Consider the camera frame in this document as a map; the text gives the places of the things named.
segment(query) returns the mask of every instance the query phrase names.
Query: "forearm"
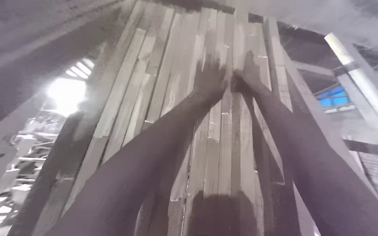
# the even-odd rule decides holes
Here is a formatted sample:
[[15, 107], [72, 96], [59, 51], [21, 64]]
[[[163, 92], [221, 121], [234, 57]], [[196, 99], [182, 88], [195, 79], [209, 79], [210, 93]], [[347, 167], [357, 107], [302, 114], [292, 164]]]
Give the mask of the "forearm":
[[330, 147], [310, 116], [292, 113], [264, 89], [254, 88], [253, 96], [322, 233], [378, 234], [378, 200], [373, 193]]
[[176, 147], [192, 133], [196, 116], [204, 116], [210, 105], [207, 98], [192, 93], [131, 140], [87, 181], [53, 235], [74, 227], [73, 232], [83, 230], [88, 235], [127, 228], [147, 191], [160, 180], [162, 166], [176, 159]]

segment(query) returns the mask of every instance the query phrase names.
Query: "stack of wooden planks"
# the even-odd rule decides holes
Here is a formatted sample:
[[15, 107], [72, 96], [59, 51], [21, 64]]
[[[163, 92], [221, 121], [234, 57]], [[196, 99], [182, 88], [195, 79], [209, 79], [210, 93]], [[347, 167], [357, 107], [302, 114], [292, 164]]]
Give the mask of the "stack of wooden planks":
[[[208, 54], [220, 59], [230, 81], [251, 50], [258, 83], [291, 108], [284, 64], [289, 58], [274, 19], [249, 22], [242, 8], [186, 12], [143, 1], [129, 13], [102, 74], [114, 83], [64, 212], [100, 164], [192, 91], [196, 63]], [[134, 235], [265, 235], [283, 226], [292, 234], [313, 235], [311, 217], [284, 174], [254, 100], [228, 88], [196, 127], [177, 164], [141, 207]]]

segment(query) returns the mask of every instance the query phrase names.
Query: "finger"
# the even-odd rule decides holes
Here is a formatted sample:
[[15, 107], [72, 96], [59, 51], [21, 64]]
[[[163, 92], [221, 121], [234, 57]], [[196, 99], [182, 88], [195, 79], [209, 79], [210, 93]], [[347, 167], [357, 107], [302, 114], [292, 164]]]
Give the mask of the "finger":
[[239, 79], [237, 75], [233, 74], [230, 81], [230, 90], [232, 92], [239, 92], [241, 91], [243, 84], [244, 84], [243, 80]]
[[211, 68], [212, 61], [213, 61], [213, 56], [210, 53], [208, 53], [205, 56], [204, 70]]
[[224, 76], [226, 76], [227, 68], [225, 66], [222, 66], [220, 70], [218, 71], [218, 75], [220, 76], [220, 79], [223, 80]]
[[213, 64], [213, 71], [218, 71], [218, 69], [220, 68], [220, 59], [219, 58], [216, 58], [214, 59], [214, 64]]
[[241, 70], [234, 70], [233, 71], [233, 77], [236, 77], [237, 79], [243, 79], [244, 73]]
[[199, 75], [202, 72], [202, 60], [196, 62], [196, 74]]
[[227, 88], [227, 85], [228, 85], [228, 81], [227, 80], [222, 81], [221, 82], [221, 89], [225, 90]]
[[253, 55], [252, 50], [250, 50], [246, 53], [246, 58], [245, 58], [245, 61], [244, 61], [244, 67], [245, 68], [252, 67], [255, 64], [253, 57], [254, 57], [254, 55]]

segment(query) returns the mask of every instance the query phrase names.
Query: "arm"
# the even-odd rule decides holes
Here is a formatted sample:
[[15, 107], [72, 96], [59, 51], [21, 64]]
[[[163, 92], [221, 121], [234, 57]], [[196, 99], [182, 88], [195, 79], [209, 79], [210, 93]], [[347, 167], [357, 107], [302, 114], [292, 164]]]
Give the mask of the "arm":
[[291, 112], [259, 82], [252, 57], [248, 54], [244, 72], [236, 72], [235, 79], [257, 101], [322, 235], [378, 235], [378, 199], [329, 146], [310, 115]]
[[120, 235], [135, 223], [147, 191], [160, 180], [162, 167], [170, 166], [165, 163], [175, 160], [176, 147], [192, 134], [196, 117], [223, 96], [225, 70], [219, 70], [219, 62], [201, 67], [198, 63], [194, 91], [103, 164], [47, 236]]

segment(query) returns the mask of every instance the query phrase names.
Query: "hand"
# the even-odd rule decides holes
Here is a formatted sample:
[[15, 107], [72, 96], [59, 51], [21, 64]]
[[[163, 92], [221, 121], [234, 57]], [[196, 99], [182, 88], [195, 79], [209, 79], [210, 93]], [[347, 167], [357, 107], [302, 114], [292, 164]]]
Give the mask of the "hand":
[[233, 72], [231, 89], [239, 92], [241, 89], [251, 89], [261, 84], [261, 82], [257, 81], [260, 75], [259, 72], [259, 66], [253, 60], [253, 52], [248, 51], [244, 61], [244, 70], [234, 70]]
[[220, 60], [213, 61], [211, 55], [207, 55], [204, 69], [202, 70], [202, 62], [198, 61], [196, 65], [196, 75], [193, 93], [199, 99], [217, 103], [226, 90], [227, 81], [224, 81], [226, 68], [220, 68]]

